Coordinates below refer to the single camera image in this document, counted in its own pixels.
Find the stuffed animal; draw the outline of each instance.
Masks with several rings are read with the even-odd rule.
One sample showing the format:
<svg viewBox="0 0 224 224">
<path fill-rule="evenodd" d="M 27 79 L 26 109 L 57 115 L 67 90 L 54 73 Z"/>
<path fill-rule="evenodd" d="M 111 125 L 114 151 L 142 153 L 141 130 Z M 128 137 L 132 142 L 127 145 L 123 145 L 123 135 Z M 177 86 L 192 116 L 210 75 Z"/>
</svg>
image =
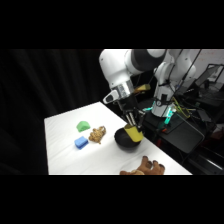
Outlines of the stuffed animal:
<svg viewBox="0 0 224 224">
<path fill-rule="evenodd" d="M 137 170 L 132 172 L 121 171 L 120 175 L 164 175 L 165 167 L 157 161 L 149 161 L 147 156 L 143 156 L 142 164 Z"/>
<path fill-rule="evenodd" d="M 89 140 L 101 144 L 101 139 L 106 134 L 106 128 L 100 127 L 99 129 L 93 129 L 93 132 L 90 134 Z"/>
</svg>

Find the blue toy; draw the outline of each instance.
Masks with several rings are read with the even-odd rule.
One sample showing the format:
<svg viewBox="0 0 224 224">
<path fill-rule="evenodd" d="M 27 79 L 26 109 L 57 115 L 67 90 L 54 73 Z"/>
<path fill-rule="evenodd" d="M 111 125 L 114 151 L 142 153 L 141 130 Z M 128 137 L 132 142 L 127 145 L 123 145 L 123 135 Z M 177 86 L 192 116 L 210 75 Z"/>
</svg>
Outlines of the blue toy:
<svg viewBox="0 0 224 224">
<path fill-rule="evenodd" d="M 81 137 L 75 141 L 75 145 L 78 149 L 83 149 L 88 144 L 88 140 L 84 137 Z"/>
</svg>

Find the green block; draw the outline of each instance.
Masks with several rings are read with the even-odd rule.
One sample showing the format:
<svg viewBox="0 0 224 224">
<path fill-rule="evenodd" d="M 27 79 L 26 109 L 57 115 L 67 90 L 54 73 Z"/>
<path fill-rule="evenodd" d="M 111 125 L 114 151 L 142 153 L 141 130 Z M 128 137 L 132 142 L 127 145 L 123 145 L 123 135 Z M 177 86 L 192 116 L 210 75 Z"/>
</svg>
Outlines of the green block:
<svg viewBox="0 0 224 224">
<path fill-rule="evenodd" d="M 90 125 L 88 122 L 86 121 L 81 121 L 78 125 L 77 125 L 77 129 L 79 132 L 85 131 L 90 129 Z"/>
</svg>

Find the white table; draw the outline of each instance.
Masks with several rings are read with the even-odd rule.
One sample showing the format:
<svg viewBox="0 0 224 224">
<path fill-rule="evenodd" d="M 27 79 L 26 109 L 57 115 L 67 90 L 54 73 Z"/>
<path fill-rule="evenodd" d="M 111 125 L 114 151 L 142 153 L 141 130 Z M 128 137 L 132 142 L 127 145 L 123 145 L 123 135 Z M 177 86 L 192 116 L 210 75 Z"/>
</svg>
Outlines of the white table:
<svg viewBox="0 0 224 224">
<path fill-rule="evenodd" d="M 80 121 L 89 122 L 91 129 L 79 133 Z M 143 139 L 135 151 L 124 151 L 114 140 L 115 132 L 126 123 L 102 103 L 95 103 L 77 110 L 45 119 L 45 133 L 50 175 L 119 175 L 121 170 L 136 169 L 143 156 L 157 160 L 166 167 L 165 175 L 191 175 L 158 147 Z M 105 126 L 106 135 L 101 145 L 89 142 L 79 150 L 74 141 L 88 139 L 93 128 Z"/>
</svg>

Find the yellow cup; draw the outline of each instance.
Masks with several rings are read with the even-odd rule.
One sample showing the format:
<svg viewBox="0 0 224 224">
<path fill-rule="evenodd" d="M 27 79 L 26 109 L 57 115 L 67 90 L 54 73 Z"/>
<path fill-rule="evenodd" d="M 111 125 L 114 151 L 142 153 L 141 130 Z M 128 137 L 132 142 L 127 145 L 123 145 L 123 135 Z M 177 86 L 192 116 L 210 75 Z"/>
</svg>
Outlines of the yellow cup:
<svg viewBox="0 0 224 224">
<path fill-rule="evenodd" d="M 124 130 L 127 132 L 133 142 L 140 142 L 144 138 L 143 133 L 139 133 L 138 129 L 135 126 L 127 124 L 124 127 Z"/>
</svg>

